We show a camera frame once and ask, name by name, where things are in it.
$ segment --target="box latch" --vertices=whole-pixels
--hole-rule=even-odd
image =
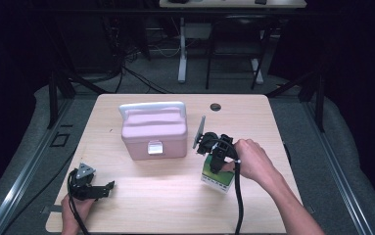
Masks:
[[[163,153],[163,143],[161,141],[155,140],[148,143],[149,155],[162,155]]]

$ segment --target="small green box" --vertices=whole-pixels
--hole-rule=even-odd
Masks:
[[[211,186],[212,188],[227,193],[227,191],[229,191],[230,185],[232,184],[234,175],[235,174],[230,171],[220,171],[217,174],[212,173],[211,155],[208,155],[206,157],[205,163],[203,165],[202,181],[209,184],[209,186]]]

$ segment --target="white handle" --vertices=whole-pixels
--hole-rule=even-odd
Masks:
[[[119,106],[120,114],[124,120],[128,119],[126,114],[127,110],[160,110],[164,108],[176,107],[180,110],[182,118],[186,117],[186,107],[181,101],[168,101],[168,102],[151,102],[151,103],[136,103]]]

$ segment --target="desk leg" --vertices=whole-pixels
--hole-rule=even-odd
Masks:
[[[258,60],[257,59],[251,59],[251,63],[252,63],[252,69],[255,71],[258,69]],[[260,72],[259,70],[259,73],[258,73],[258,76],[257,76],[257,84],[258,85],[262,85],[263,84],[263,77],[262,77],[262,73]]]
[[[180,67],[178,68],[178,82],[186,82],[187,71],[187,52],[186,52],[186,37],[185,37],[185,23],[184,18],[180,19]]]

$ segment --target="forearm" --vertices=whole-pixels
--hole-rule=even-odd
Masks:
[[[266,191],[270,194],[284,221],[287,234],[324,234],[318,223],[297,199],[284,177],[278,174]]]

